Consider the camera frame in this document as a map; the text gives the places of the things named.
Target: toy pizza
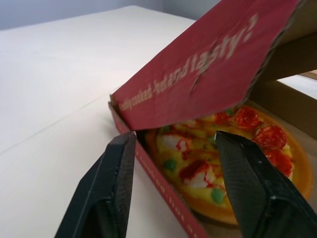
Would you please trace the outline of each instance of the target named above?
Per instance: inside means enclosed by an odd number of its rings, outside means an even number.
[[[149,130],[148,152],[192,210],[237,224],[226,195],[214,134],[217,130],[257,143],[268,160],[307,199],[313,175],[306,153],[276,121],[248,106]]]

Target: pepperoni slice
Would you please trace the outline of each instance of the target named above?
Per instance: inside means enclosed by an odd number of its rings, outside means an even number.
[[[258,114],[249,107],[240,108],[234,116],[234,122],[241,128],[255,128],[263,123]]]
[[[182,169],[179,173],[180,179],[184,182],[185,179],[191,180],[196,174],[207,171],[209,169],[209,164],[204,160],[196,160],[192,162],[189,166]]]
[[[264,152],[268,160],[285,176],[292,173],[291,159],[280,150],[268,150]]]
[[[264,149],[282,149],[286,145],[286,135],[277,125],[266,125],[256,132],[254,141]]]
[[[216,113],[214,116],[214,123],[223,124],[229,121],[231,116],[229,116],[226,112]]]

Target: table surface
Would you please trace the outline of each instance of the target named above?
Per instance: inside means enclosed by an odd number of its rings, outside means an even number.
[[[108,95],[193,23],[129,6],[0,32],[0,237],[54,236],[118,135]],[[282,81],[317,98],[297,77]],[[186,237],[138,162],[127,237]]]

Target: green pea topping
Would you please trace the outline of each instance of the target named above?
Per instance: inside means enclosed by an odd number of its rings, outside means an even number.
[[[163,166],[164,166],[165,169],[167,169],[167,170],[172,172],[175,169],[175,167],[176,167],[176,162],[174,160],[172,160],[172,159],[169,159],[169,160],[167,160],[164,163]]]
[[[234,114],[234,111],[232,109],[227,109],[225,112],[228,116],[232,116]]]
[[[224,193],[220,188],[213,188],[211,191],[211,197],[216,204],[220,204],[223,202]]]
[[[216,145],[216,141],[214,140],[214,136],[208,136],[208,141],[213,144],[213,145]]]
[[[170,131],[170,126],[167,125],[167,126],[163,126],[162,129],[161,129],[162,132],[169,132]]]

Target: pizza box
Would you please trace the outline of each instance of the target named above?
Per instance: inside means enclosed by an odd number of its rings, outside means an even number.
[[[316,12],[315,0],[222,0],[110,96],[115,126],[140,133],[247,103],[296,137],[317,175],[317,100],[277,81],[317,68]],[[136,157],[189,237],[241,237],[192,213],[140,142]],[[317,211],[315,187],[309,203]]]

